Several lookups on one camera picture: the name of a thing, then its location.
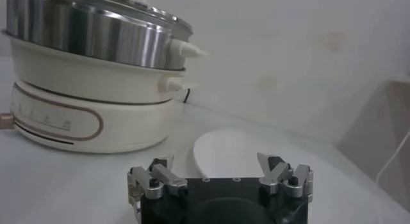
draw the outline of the power cord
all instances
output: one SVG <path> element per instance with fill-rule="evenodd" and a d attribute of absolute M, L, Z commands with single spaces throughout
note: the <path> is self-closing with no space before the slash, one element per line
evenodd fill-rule
<path fill-rule="evenodd" d="M 190 93 L 191 93 L 191 88 L 188 88 L 187 89 L 187 91 L 186 91 L 186 95 L 185 95 L 185 99 L 184 99 L 184 104 L 186 103 L 186 101 L 188 100 L 188 97 L 190 96 Z"/>
<path fill-rule="evenodd" d="M 410 136 L 410 131 L 407 132 L 407 134 L 404 136 L 402 142 L 400 142 L 400 145 L 397 147 L 396 151 L 393 153 L 393 155 L 390 157 L 390 159 L 387 161 L 387 163 L 380 169 L 380 171 L 377 173 L 376 176 L 376 184 L 379 185 L 380 177 L 383 174 L 383 172 L 386 170 L 386 168 L 390 165 L 390 163 L 396 158 L 397 154 L 400 152 L 400 150 L 403 148 L 404 143 L 407 141 L 408 137 Z"/>

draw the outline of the pot handle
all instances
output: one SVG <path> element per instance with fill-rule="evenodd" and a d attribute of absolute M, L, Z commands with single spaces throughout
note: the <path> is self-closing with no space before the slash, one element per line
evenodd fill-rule
<path fill-rule="evenodd" d="M 186 58 L 196 58 L 199 56 L 208 56 L 206 51 L 199 49 L 196 45 L 184 42 L 181 40 L 173 39 L 171 41 L 170 48 L 172 52 Z"/>
<path fill-rule="evenodd" d="M 187 83 L 183 81 L 182 77 L 165 77 L 160 82 L 161 92 L 178 92 L 189 88 L 195 88 L 196 86 L 198 86 L 198 84 Z"/>

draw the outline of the white wall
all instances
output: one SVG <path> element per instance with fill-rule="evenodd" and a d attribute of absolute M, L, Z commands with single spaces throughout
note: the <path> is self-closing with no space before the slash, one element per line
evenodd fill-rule
<path fill-rule="evenodd" d="M 376 86 L 410 69 L 408 0 L 150 1 L 211 55 L 186 63 L 200 84 L 189 102 L 321 140 L 339 141 Z"/>

